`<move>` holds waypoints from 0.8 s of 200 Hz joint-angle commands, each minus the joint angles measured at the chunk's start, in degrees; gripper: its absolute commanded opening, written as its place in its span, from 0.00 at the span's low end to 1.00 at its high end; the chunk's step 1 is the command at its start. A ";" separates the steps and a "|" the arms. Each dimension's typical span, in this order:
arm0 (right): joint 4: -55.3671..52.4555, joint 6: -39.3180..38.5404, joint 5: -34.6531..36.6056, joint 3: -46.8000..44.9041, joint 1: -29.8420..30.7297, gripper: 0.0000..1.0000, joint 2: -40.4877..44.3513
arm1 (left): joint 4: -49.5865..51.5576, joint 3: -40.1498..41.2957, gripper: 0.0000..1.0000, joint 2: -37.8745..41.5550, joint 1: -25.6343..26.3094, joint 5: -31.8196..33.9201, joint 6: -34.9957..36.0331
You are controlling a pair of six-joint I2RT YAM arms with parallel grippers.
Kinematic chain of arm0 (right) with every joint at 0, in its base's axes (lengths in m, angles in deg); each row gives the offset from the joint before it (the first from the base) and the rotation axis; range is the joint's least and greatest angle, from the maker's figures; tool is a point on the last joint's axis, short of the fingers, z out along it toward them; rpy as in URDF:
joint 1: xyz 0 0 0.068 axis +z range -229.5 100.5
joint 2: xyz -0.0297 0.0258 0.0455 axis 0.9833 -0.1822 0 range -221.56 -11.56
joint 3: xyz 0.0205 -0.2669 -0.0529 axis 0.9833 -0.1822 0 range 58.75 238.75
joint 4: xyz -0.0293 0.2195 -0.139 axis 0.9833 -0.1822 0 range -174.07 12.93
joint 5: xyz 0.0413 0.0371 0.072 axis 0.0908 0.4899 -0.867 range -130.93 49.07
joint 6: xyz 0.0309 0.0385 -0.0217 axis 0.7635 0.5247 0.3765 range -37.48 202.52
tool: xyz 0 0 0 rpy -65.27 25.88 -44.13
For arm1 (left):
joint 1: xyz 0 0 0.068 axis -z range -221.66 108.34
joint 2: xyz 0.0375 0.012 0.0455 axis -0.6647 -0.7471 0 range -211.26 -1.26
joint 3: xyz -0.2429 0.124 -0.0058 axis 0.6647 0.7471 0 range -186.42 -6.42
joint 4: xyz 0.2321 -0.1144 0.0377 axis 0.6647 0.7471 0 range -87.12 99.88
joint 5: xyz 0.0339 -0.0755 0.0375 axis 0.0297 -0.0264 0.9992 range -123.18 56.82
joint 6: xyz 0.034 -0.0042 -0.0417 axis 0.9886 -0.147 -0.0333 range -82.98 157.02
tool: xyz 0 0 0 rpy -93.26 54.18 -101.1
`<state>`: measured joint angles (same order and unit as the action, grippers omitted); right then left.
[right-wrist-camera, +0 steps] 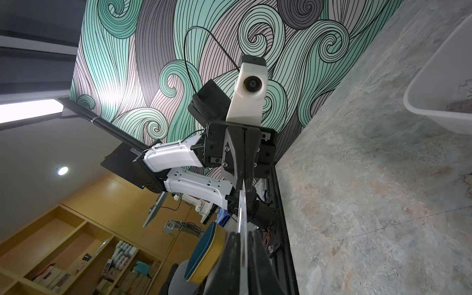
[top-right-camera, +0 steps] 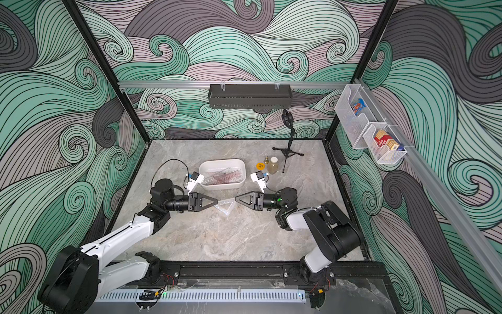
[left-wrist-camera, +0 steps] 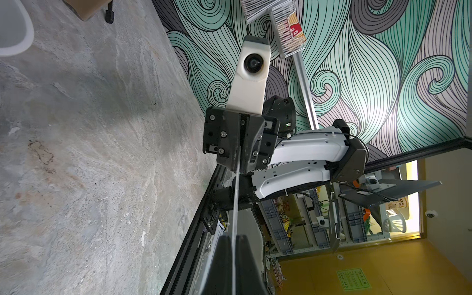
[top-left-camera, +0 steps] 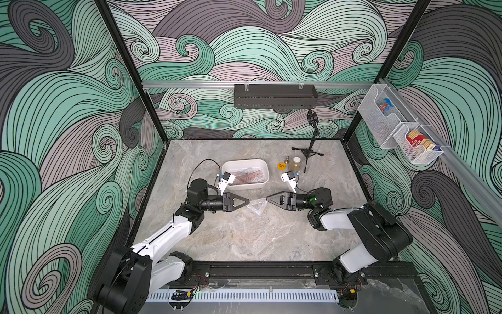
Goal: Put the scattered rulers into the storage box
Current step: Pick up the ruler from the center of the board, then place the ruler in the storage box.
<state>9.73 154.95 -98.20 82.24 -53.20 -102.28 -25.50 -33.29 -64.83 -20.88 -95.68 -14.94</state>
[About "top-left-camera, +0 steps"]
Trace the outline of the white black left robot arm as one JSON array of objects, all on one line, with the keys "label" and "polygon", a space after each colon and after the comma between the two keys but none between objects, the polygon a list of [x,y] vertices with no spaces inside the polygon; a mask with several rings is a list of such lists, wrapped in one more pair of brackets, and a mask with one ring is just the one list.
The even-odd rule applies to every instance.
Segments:
[{"label": "white black left robot arm", "polygon": [[119,247],[112,253],[93,297],[102,313],[138,313],[150,293],[174,281],[191,283],[194,279],[195,287],[177,290],[169,302],[174,310],[183,310],[190,304],[206,281],[192,272],[190,256],[171,250],[196,231],[206,212],[233,212],[250,203],[244,197],[226,192],[226,185],[223,183],[210,195],[212,186],[205,179],[192,181],[185,201],[165,226],[144,241],[132,247]]}]

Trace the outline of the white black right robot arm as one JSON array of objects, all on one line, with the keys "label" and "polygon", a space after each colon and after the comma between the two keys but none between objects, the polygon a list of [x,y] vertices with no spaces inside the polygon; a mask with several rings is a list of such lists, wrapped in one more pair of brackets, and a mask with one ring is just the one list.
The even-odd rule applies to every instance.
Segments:
[{"label": "white black right robot arm", "polygon": [[360,244],[333,260],[333,280],[346,285],[362,284],[361,270],[376,262],[388,262],[413,243],[413,236],[404,225],[376,201],[359,207],[332,209],[332,192],[316,188],[305,194],[277,192],[266,201],[287,211],[307,209],[307,220],[317,231],[353,230]]}]

